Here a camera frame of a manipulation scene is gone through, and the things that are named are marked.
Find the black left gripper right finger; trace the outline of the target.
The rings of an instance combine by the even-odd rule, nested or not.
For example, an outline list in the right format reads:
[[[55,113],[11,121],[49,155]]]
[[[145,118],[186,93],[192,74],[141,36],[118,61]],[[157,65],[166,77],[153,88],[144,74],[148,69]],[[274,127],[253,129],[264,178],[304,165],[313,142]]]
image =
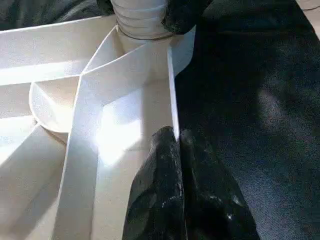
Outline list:
[[[190,240],[258,240],[260,236],[241,189],[200,134],[180,133],[187,235]]]

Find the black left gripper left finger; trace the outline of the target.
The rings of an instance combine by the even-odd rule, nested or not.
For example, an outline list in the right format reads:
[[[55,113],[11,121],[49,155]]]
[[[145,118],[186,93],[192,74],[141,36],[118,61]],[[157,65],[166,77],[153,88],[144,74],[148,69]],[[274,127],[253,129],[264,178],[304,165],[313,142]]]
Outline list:
[[[125,240],[186,239],[180,148],[174,130],[152,135],[147,158],[131,184],[123,227]]]

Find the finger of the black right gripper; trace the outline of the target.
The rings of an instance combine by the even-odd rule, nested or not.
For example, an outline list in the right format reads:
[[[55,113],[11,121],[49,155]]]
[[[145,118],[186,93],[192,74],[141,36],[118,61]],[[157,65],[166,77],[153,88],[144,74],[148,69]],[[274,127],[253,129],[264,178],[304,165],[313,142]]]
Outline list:
[[[96,0],[96,3],[104,15],[113,15],[115,13],[111,0]]]
[[[172,34],[185,34],[211,3],[212,0],[167,0],[161,24]]]

